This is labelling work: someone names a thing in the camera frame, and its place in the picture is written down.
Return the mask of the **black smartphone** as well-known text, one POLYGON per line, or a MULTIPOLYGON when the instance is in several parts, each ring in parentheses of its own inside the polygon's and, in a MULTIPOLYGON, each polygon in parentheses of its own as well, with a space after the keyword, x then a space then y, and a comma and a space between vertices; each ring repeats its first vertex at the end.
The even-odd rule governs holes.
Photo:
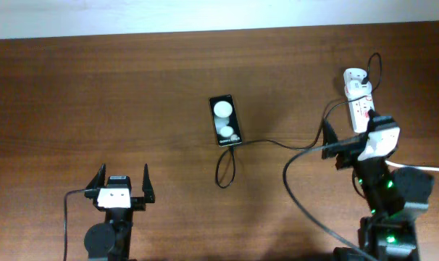
POLYGON ((241 144, 243 139, 231 95, 209 99, 217 144, 220 147, 241 144))

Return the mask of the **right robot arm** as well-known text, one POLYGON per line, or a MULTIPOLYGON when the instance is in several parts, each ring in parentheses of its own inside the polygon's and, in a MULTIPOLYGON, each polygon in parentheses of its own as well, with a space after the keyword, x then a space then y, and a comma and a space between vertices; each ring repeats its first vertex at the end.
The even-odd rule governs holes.
POLYGON ((415 221, 426 213, 432 175, 414 167, 389 170, 387 158, 398 148, 401 129, 391 116, 368 112, 365 132, 341 141, 328 121, 322 123, 322 158, 334 157, 337 169, 351 168, 372 212, 360 220, 359 248, 376 260, 415 261, 419 247, 415 221))

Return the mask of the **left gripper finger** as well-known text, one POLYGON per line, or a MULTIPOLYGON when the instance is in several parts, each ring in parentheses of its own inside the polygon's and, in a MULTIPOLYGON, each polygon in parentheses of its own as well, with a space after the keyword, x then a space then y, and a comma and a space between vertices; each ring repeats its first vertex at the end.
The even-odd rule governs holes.
POLYGON ((93 177, 93 179, 89 182, 89 184, 86 186, 85 189, 94 190, 103 187, 105 184, 105 175, 106 175, 106 164, 103 163, 99 168, 97 174, 93 177))
POLYGON ((153 204, 155 202, 155 193, 149 177, 149 167, 147 164, 144 165, 143 170, 142 191, 144 202, 146 204, 153 204))

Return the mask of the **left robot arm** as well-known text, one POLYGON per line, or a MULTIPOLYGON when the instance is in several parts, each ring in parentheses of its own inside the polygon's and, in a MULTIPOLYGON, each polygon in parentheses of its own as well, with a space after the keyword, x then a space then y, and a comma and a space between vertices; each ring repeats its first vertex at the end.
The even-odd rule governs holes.
POLYGON ((143 196, 132 196, 130 177, 112 175, 105 177, 106 165, 85 188, 85 197, 93 206, 105 213, 104 222, 88 229, 84 246, 89 260, 129 260, 133 213, 142 212, 147 204, 155 202, 148 166, 143 169, 143 196))

